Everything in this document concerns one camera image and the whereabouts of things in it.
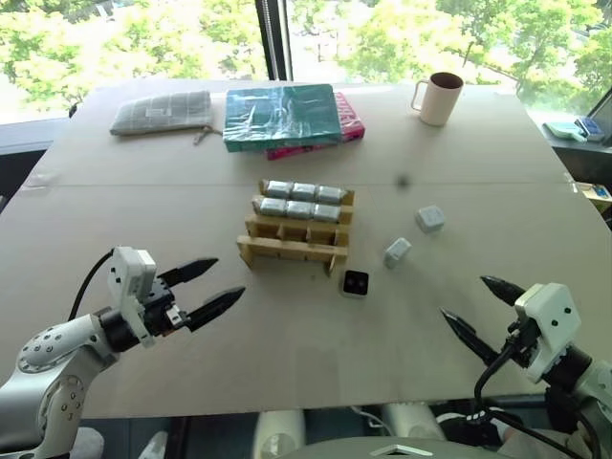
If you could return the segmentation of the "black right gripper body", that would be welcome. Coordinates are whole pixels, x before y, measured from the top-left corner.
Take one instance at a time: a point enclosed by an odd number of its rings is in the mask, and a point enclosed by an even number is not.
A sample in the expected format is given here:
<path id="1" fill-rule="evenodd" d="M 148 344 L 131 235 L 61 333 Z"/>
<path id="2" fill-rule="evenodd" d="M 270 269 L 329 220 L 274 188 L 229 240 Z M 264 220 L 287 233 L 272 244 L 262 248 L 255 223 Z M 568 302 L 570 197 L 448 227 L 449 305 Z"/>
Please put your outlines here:
<path id="1" fill-rule="evenodd" d="M 527 368 L 541 335 L 536 321 L 532 318 L 517 319 L 507 327 L 507 330 L 509 335 L 506 337 L 502 352 L 520 367 Z"/>

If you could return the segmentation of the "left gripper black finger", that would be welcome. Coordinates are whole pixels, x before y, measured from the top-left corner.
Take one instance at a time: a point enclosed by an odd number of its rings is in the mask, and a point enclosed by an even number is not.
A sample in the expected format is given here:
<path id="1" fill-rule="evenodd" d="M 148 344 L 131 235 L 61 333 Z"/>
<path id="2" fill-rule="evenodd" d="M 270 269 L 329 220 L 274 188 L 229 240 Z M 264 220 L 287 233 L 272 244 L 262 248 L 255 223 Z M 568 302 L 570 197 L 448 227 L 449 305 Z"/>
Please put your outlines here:
<path id="1" fill-rule="evenodd" d="M 159 275 L 161 281 L 172 288 L 181 283 L 187 283 L 208 271 L 219 261 L 216 257 L 198 258 Z"/>
<path id="2" fill-rule="evenodd" d="M 235 287 L 209 298 L 200 308 L 186 315 L 185 327 L 190 332 L 195 332 L 212 322 L 233 306 L 245 290 L 244 286 Z"/>

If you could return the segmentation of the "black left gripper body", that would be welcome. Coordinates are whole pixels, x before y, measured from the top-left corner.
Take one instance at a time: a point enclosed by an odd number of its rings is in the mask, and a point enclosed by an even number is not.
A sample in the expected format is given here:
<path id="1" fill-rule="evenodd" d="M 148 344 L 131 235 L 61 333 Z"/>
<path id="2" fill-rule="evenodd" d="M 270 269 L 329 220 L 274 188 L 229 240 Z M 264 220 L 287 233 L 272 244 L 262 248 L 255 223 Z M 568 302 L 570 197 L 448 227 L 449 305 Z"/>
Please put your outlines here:
<path id="1" fill-rule="evenodd" d="M 151 336 L 166 336 L 186 325 L 186 312 L 178 308 L 171 289 L 159 277 L 154 279 L 142 306 L 143 323 Z"/>

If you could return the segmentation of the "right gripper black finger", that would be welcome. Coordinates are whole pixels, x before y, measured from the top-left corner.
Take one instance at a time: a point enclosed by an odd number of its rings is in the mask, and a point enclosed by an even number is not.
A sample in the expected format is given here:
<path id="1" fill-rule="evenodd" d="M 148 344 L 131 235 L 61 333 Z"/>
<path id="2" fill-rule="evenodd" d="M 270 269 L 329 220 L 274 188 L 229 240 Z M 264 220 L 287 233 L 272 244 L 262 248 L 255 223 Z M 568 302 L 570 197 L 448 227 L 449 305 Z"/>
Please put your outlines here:
<path id="1" fill-rule="evenodd" d="M 496 276 L 482 275 L 480 279 L 494 296 L 511 307 L 525 293 L 521 287 Z"/>
<path id="2" fill-rule="evenodd" d="M 446 309 L 442 309 L 441 313 L 455 336 L 485 365 L 491 365 L 500 356 L 500 353 L 479 338 L 476 330 L 461 317 Z"/>

